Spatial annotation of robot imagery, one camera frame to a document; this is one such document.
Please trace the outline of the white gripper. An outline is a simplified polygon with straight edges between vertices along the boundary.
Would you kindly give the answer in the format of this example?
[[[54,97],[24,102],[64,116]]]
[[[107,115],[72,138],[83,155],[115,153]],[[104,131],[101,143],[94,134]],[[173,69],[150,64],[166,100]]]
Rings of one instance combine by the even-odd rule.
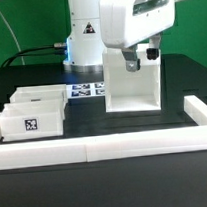
[[[100,0],[99,4],[102,41],[108,48],[123,49],[127,71],[140,69],[136,44],[146,38],[150,37],[147,59],[159,57],[159,32],[173,26],[175,0]]]

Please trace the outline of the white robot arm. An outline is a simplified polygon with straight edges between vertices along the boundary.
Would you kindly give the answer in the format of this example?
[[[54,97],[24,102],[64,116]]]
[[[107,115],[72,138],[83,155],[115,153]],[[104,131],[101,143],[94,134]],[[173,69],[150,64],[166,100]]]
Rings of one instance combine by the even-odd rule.
[[[175,0],[68,0],[71,31],[65,69],[101,71],[102,52],[120,49],[125,60],[139,63],[134,50],[147,39],[147,56],[156,59],[160,34],[173,26]]]

